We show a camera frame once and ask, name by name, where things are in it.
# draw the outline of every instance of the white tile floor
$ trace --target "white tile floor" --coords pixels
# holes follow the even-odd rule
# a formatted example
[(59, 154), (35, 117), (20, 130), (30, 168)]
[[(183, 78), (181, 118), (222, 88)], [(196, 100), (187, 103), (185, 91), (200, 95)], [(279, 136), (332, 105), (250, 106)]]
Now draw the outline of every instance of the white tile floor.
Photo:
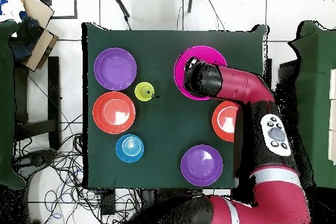
[[(122, 0), (129, 11), (130, 26), (133, 30), (178, 30), (182, 29), (182, 13), (177, 25), (177, 16), (182, 5), (181, 0)], [(317, 20), (326, 28), (336, 27), (336, 0), (211, 0), (219, 15), (225, 30), (249, 31), (256, 24), (270, 26), (268, 35), (268, 58), (273, 59), (274, 75), (272, 88), (275, 88), (278, 77), (279, 64), (296, 58), (295, 53), (287, 44), (295, 39), (297, 26), (303, 20)], [(72, 0), (64, 0), (64, 4), (73, 4)], [(184, 0), (184, 30), (216, 30), (217, 19), (208, 0), (193, 0), (192, 12), (187, 13), (188, 0)], [(122, 12), (114, 0), (77, 0), (78, 17), (75, 20), (55, 19), (49, 22), (47, 29), (60, 37), (52, 50), (51, 56), (60, 57), (61, 81), (61, 107), (66, 117), (62, 117), (62, 125), (66, 120), (72, 121), (82, 114), (82, 55), (81, 55), (81, 23), (94, 22), (111, 30), (126, 30), (128, 28)], [(34, 81), (47, 91), (47, 64), (41, 70), (30, 72)], [(28, 86), (28, 112), (30, 121), (44, 120), (47, 118), (47, 98), (30, 81)], [(72, 125), (74, 133), (82, 131), (82, 117)], [(70, 135), (67, 128), (62, 133), (63, 137)], [(33, 138), (33, 143), (28, 150), (48, 148), (47, 135)], [(72, 144), (64, 145), (64, 150), (71, 150)], [(45, 207), (44, 198), (49, 190), (56, 190), (61, 182), (59, 176), (51, 168), (46, 168), (37, 173), (30, 187), (30, 215), (32, 219), (44, 222), (49, 218), (52, 194), (48, 209)], [(213, 194), (213, 190), (204, 190), (206, 194)], [(229, 190), (215, 190), (215, 194), (228, 194)], [(126, 190), (117, 190), (117, 195), (122, 196)], [(118, 200), (118, 205), (123, 206), (126, 197)], [(55, 217), (47, 224), (64, 224), (72, 214), (76, 203), (61, 203), (55, 209)], [(76, 209), (73, 217), (69, 217), (68, 224), (99, 224), (92, 213), (82, 207)]]

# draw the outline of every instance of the chair leg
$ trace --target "chair leg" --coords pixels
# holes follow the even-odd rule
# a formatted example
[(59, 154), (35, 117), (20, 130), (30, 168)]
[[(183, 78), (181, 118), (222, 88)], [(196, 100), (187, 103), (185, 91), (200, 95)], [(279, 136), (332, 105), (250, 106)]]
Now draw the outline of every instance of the chair leg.
[(123, 10), (123, 13), (125, 13), (126, 17), (130, 17), (127, 9), (125, 8), (125, 6), (123, 5), (123, 2), (121, 2), (121, 0), (116, 0), (118, 5), (120, 6), (120, 8)]
[(188, 4), (188, 12), (189, 12), (189, 13), (192, 12), (192, 0), (189, 0), (189, 4)]
[(60, 131), (60, 65), (57, 56), (48, 58), (48, 120), (55, 121), (55, 129), (49, 132), (49, 145), (58, 150), (61, 145)]

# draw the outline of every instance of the cup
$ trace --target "cup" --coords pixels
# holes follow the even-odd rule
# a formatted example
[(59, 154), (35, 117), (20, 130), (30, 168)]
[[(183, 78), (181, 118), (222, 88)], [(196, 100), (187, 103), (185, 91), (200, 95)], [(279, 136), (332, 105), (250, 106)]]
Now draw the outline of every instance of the cup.
[(135, 87), (135, 96), (140, 101), (149, 101), (154, 96), (154, 88), (151, 83), (141, 82)]

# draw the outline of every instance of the table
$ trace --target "table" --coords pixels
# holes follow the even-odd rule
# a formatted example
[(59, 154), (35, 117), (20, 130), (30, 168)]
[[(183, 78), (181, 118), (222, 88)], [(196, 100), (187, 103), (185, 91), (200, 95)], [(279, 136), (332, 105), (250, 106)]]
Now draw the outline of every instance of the table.
[[(87, 186), (92, 189), (195, 188), (182, 176), (180, 161), (191, 146), (208, 144), (220, 152), (223, 160), (221, 176), (208, 188), (233, 187), (233, 143), (217, 137), (211, 126), (212, 113), (221, 102), (185, 97), (175, 85), (173, 67), (183, 50), (207, 45), (221, 52), (228, 66), (262, 74), (266, 26), (256, 26), (250, 32), (109, 31), (86, 23), (82, 29), (83, 75), (87, 75), (87, 87), (86, 79), (83, 83), (88, 93), (83, 125), (84, 134), (86, 130), (88, 134), (84, 157), (88, 166)], [(95, 78), (95, 59), (110, 47), (129, 51), (138, 67), (135, 81), (122, 91), (135, 104), (135, 122), (119, 135), (104, 133), (92, 117), (95, 100), (108, 92)], [(148, 102), (140, 102), (134, 94), (135, 86), (142, 81), (150, 82), (155, 89), (155, 97)], [(116, 141), (129, 133), (139, 136), (145, 149), (143, 157), (133, 164), (122, 162), (115, 151)]]

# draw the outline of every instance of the plate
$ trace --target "plate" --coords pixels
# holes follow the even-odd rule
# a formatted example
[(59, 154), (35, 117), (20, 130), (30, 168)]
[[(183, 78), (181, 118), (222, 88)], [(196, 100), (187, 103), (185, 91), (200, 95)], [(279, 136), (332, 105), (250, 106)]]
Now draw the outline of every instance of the plate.
[(176, 86), (186, 97), (196, 101), (204, 101), (209, 99), (209, 97), (195, 97), (183, 87), (184, 67), (190, 58), (194, 56), (210, 64), (218, 64), (219, 66), (227, 66), (227, 64), (224, 57), (216, 49), (204, 45), (188, 48), (178, 57), (174, 66), (174, 81)]
[(144, 143), (136, 135), (126, 134), (117, 141), (115, 151), (123, 162), (133, 163), (144, 154)]
[(96, 58), (94, 75), (101, 86), (111, 91), (124, 90), (135, 80), (137, 64), (125, 49), (109, 48)]
[(198, 187), (213, 184), (221, 176), (222, 169), (221, 155), (208, 145), (193, 146), (187, 150), (181, 161), (184, 178)]
[(239, 105), (232, 101), (220, 103), (215, 111), (211, 123), (215, 133), (223, 140), (234, 142), (234, 126)]
[(122, 133), (128, 130), (135, 120), (135, 106), (127, 95), (108, 92), (94, 103), (93, 120), (107, 133)]

